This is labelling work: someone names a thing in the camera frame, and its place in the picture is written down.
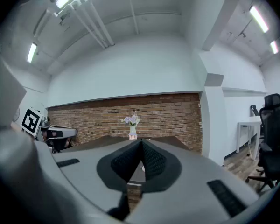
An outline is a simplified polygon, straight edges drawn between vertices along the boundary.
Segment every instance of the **wooden floor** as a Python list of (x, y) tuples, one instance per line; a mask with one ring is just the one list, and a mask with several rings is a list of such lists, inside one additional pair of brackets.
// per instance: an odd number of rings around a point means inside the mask
[(127, 199), (128, 199), (130, 211), (133, 211), (141, 200), (141, 187), (128, 185)]
[[(253, 154), (255, 148), (255, 141), (250, 145), (251, 153)], [(256, 171), (263, 170), (263, 168), (258, 167), (258, 155), (256, 160), (252, 160), (251, 156), (247, 156), (250, 154), (248, 145), (245, 145), (242, 149), (240, 149), (238, 154), (233, 154), (232, 156), (226, 158), (224, 160), (224, 168), (234, 175), (236, 175), (239, 179), (245, 181), (248, 176), (259, 176), (259, 173)], [(248, 183), (255, 191), (258, 191), (262, 186), (262, 182), (258, 182), (255, 180), (250, 180)]]

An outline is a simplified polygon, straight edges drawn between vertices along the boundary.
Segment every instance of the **white desk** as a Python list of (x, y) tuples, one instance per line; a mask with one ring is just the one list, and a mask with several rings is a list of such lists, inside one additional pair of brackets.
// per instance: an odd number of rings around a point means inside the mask
[(238, 122), (237, 153), (238, 153), (239, 147), (240, 147), (241, 126), (243, 126), (243, 125), (249, 127), (249, 132), (248, 132), (248, 142), (249, 143), (251, 143), (250, 127), (251, 126), (255, 126), (256, 127), (256, 132), (257, 132), (256, 145), (255, 145), (255, 149), (254, 149), (254, 153), (253, 153), (253, 157), (252, 157), (252, 159), (255, 160), (256, 155), (257, 155), (257, 151), (258, 151), (258, 146), (259, 146), (259, 138), (260, 138), (260, 126), (261, 126), (260, 116), (248, 117), (248, 118)]

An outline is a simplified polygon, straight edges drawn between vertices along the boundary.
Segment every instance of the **black rubber strip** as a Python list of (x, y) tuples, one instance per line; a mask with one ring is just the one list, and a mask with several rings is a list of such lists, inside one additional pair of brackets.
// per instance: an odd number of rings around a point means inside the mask
[(207, 185), (231, 217), (246, 209), (246, 206), (234, 196), (221, 180), (208, 182)]
[(80, 162), (80, 161), (78, 159), (68, 159), (68, 160), (57, 162), (57, 166), (59, 168), (62, 168), (62, 167), (65, 167), (65, 166), (75, 164), (77, 162)]

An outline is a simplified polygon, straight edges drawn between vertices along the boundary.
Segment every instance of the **red brick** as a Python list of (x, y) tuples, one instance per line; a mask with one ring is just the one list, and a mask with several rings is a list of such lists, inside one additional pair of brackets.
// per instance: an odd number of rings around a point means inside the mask
[(201, 152), (202, 122), (199, 95), (196, 93), (116, 98), (48, 110), (53, 125), (78, 129), (72, 145), (105, 135), (126, 137), (129, 127), (119, 123), (119, 119), (134, 113), (141, 119), (137, 127), (139, 138), (175, 135), (190, 150)]

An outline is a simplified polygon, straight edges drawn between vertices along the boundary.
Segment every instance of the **chair backrest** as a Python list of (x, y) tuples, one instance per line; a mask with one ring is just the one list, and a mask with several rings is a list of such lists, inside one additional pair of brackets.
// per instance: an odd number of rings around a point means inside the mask
[(251, 105), (250, 109), (253, 111), (255, 116), (259, 116), (258, 110), (256, 109), (256, 105)]
[(260, 109), (264, 128), (264, 142), (273, 150), (280, 150), (280, 95), (265, 97), (265, 107)]

